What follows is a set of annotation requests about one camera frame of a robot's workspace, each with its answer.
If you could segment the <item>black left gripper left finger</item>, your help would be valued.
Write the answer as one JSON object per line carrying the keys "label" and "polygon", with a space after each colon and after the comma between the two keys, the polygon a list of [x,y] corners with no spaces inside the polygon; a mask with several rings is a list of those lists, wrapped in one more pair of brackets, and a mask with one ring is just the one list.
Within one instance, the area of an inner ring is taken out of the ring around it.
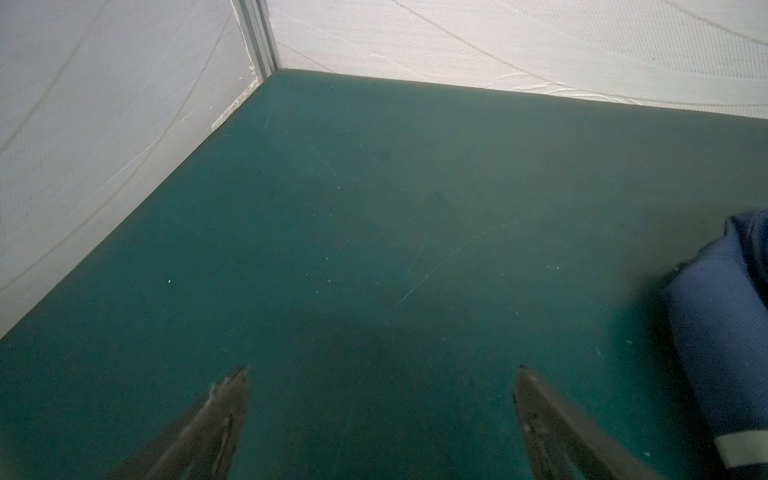
{"label": "black left gripper left finger", "polygon": [[106,477],[226,479],[249,400],[248,369],[237,367]]}

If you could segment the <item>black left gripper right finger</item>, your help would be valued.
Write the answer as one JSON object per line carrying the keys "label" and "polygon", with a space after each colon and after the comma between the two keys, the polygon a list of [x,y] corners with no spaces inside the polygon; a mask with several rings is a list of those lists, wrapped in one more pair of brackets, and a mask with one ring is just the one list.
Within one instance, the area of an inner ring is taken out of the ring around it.
{"label": "black left gripper right finger", "polygon": [[519,368],[513,397],[536,479],[660,479],[540,373]]}

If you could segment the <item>navy blue student backpack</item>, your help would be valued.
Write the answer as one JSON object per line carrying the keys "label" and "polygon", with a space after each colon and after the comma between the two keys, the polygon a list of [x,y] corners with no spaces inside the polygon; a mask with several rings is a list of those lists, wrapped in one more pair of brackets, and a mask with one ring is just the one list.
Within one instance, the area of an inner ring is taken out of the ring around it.
{"label": "navy blue student backpack", "polygon": [[727,474],[767,476],[767,213],[732,216],[665,291],[675,346]]}

